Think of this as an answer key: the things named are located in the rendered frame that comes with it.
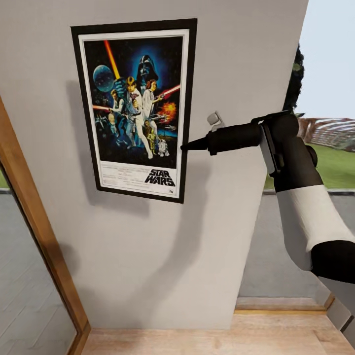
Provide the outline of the poster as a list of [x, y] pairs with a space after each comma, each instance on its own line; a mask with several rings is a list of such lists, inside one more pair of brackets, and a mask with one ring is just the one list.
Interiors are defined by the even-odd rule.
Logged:
[[197, 23], [71, 27], [97, 190], [184, 203]]

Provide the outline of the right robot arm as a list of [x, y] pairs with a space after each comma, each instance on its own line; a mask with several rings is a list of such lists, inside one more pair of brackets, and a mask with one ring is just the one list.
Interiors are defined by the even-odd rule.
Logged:
[[311, 271], [355, 317], [355, 237], [337, 212], [316, 170], [315, 150], [297, 137], [299, 123], [288, 111], [225, 127], [216, 110], [208, 118], [212, 130], [181, 150], [217, 152], [260, 145], [274, 178], [284, 245], [294, 264]]

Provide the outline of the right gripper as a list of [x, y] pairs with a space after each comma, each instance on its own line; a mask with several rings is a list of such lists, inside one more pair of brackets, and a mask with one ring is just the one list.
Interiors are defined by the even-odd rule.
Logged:
[[217, 152], [242, 148], [242, 133], [240, 125], [229, 126], [209, 131], [205, 138], [180, 146], [181, 150], [209, 150], [210, 155]]

